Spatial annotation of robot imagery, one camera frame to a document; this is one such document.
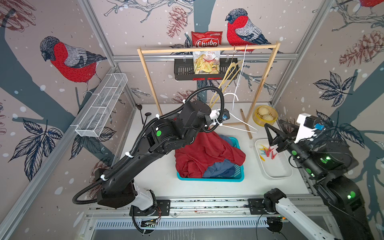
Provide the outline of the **yellow plastic hanger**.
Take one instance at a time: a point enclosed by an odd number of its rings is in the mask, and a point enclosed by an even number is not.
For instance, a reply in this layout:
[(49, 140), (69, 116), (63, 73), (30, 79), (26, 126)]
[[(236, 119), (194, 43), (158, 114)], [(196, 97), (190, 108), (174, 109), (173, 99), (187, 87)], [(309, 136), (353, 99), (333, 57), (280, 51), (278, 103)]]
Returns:
[(239, 73), (239, 64), (243, 63), (243, 60), (240, 60), (240, 62), (233, 62), (234, 54), (236, 52), (236, 47), (234, 47), (234, 52), (232, 56), (231, 63), (225, 73), (225, 76), (222, 80), (222, 82), (219, 84), (218, 88), (221, 89), (221, 91), (224, 93), (226, 88), (232, 83), (232, 81), (235, 79), (237, 74)]

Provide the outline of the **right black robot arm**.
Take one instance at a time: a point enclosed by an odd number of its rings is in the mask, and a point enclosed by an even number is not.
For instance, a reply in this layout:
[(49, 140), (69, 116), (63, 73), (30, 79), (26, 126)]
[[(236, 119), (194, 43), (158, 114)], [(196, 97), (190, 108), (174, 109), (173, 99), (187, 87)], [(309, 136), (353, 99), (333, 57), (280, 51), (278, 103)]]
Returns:
[(338, 140), (321, 143), (329, 129), (316, 116), (300, 114), (293, 132), (264, 125), (270, 146), (288, 152), (290, 159), (305, 171), (314, 188), (333, 214), (344, 240), (372, 240), (365, 201), (359, 187), (345, 173), (358, 165), (348, 147)]

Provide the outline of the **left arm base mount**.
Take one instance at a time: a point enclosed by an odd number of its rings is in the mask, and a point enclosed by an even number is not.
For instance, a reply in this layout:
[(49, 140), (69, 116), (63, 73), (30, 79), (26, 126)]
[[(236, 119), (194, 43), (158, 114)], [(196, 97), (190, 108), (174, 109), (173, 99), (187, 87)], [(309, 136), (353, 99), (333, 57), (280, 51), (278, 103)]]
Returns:
[(156, 204), (152, 205), (146, 210), (140, 210), (138, 207), (133, 206), (130, 210), (129, 216), (134, 215), (135, 217), (158, 217), (158, 216), (169, 216), (171, 208), (170, 200), (157, 200)]

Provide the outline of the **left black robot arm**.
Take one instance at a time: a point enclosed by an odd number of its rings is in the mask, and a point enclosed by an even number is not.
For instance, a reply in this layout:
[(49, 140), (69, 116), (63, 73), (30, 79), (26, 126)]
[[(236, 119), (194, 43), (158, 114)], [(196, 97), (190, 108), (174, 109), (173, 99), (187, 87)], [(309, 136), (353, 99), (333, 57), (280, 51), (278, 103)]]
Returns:
[(75, 205), (97, 203), (110, 208), (121, 208), (134, 202), (139, 190), (134, 186), (134, 178), (154, 161), (171, 151), (192, 144), (198, 133), (210, 133), (211, 108), (193, 101), (200, 92), (212, 90), (220, 97), (220, 110), (217, 122), (223, 121), (225, 97), (221, 89), (206, 86), (190, 94), (176, 110), (157, 116), (149, 121), (136, 138), (132, 149), (109, 169), (99, 169), (94, 183), (76, 193), (72, 199)]

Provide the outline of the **white wire hanger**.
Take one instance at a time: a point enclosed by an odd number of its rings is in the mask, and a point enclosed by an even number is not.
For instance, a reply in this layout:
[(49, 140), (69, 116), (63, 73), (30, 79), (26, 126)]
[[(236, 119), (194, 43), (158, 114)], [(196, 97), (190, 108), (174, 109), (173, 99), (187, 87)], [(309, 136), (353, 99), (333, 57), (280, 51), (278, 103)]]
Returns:
[[(232, 105), (231, 105), (231, 110), (233, 111), (235, 109), (235, 101), (238, 101), (239, 98), (235, 93), (225, 93), (224, 97), (229, 96), (229, 95), (233, 96), (233, 101), (232, 101)], [(237, 122), (228, 123), (228, 124), (221, 124), (222, 127), (227, 127), (227, 128), (247, 132), (249, 134), (257, 134), (258, 133), (258, 130), (255, 127), (251, 126), (250, 124), (248, 124), (245, 121), (245, 117), (241, 116), (242, 118), (240, 119), (237, 116), (235, 116), (232, 112), (230, 112), (230, 116), (233, 117), (235, 120), (237, 120)], [(239, 126), (239, 125), (244, 125), (244, 127), (246, 129), (241, 130), (239, 128), (236, 128), (236, 126)]]
[(237, 101), (239, 100), (239, 98), (237, 96), (237, 90), (238, 90), (238, 87), (240, 86), (241, 78), (242, 78), (242, 75), (243, 75), (243, 72), (244, 72), (243, 68), (244, 68), (244, 65), (245, 65), (245, 56), (246, 56), (246, 53), (247, 53), (247, 48), (248, 48), (248, 45), (246, 45), (246, 47), (244, 49), (242, 66), (241, 66), (241, 68), (239, 68), (240, 73), (239, 73), (238, 81), (236, 83), (236, 88), (235, 88), (235, 91), (234, 91), (234, 98), (233, 98), (233, 102), (232, 102), (232, 111), (234, 110), (235, 100), (237, 100)]

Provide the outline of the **slate blue t-shirt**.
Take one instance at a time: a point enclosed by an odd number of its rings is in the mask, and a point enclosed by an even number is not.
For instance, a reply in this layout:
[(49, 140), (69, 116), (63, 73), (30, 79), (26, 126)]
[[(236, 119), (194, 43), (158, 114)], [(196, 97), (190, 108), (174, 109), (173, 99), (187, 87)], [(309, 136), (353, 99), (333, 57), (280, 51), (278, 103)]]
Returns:
[(207, 167), (202, 178), (231, 178), (236, 173), (235, 165), (241, 166), (246, 155), (238, 148), (236, 144), (225, 135), (216, 133), (200, 133), (199, 139), (202, 144), (214, 149), (206, 149), (207, 156), (212, 157), (211, 162), (207, 161)]

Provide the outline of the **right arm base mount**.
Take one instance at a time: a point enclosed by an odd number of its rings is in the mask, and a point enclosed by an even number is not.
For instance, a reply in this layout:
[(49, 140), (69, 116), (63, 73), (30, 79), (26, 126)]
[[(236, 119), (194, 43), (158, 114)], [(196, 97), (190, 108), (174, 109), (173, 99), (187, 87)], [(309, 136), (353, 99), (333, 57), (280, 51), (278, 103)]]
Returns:
[(266, 208), (264, 199), (248, 199), (248, 203), (244, 207), (250, 210), (251, 215), (276, 215), (282, 216), (277, 210), (272, 210), (270, 207)]

